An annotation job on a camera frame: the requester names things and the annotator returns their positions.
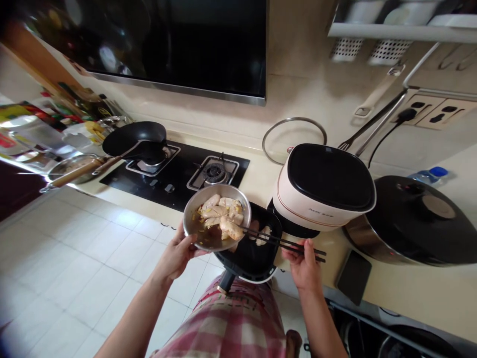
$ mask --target water bottle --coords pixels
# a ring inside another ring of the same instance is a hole
[[[428,171],[420,171],[408,176],[410,179],[414,179],[423,182],[428,185],[437,186],[442,184],[442,178],[449,172],[443,167],[434,167]]]

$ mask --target kitchen counter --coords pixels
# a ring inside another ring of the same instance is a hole
[[[174,132],[168,133],[167,138],[249,159],[250,164],[239,188],[250,201],[263,207],[268,205],[281,166],[270,162],[261,151]],[[99,180],[71,186],[174,228],[182,218],[181,212],[108,187]],[[297,241],[296,237],[286,234],[284,238]],[[327,252],[326,263],[321,265],[323,284],[335,288],[335,280],[352,245],[341,229],[321,233],[314,242],[316,248]],[[364,300],[477,343],[475,265],[453,268],[395,266],[366,258],[373,268]],[[280,252],[275,265],[280,269],[290,269]]]

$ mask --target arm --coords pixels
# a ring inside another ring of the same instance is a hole
[[[324,300],[321,270],[315,261],[313,240],[298,242],[305,246],[305,255],[282,249],[283,258],[290,261],[293,281],[298,288],[310,349],[313,357],[347,358],[343,343]]]
[[[151,276],[134,296],[95,358],[136,358],[146,355],[149,339],[172,282],[184,272],[191,258],[206,253],[192,245],[196,240],[197,235],[184,237],[181,222]]]

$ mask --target person's left hand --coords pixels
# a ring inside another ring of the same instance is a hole
[[[207,251],[199,250],[193,245],[196,240],[197,234],[185,236],[181,220],[174,238],[160,257],[153,275],[172,282],[182,275],[190,259],[208,254]]]

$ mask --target hand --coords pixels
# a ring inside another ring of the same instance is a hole
[[[300,240],[299,245],[305,246],[305,255],[282,248],[282,257],[290,261],[293,281],[300,292],[313,292],[323,295],[321,287],[321,268],[315,260],[312,239]]]
[[[185,236],[181,220],[174,238],[160,257],[153,275],[169,282],[181,276],[190,259],[208,254],[207,251],[199,250],[193,245],[196,240],[197,234]]]

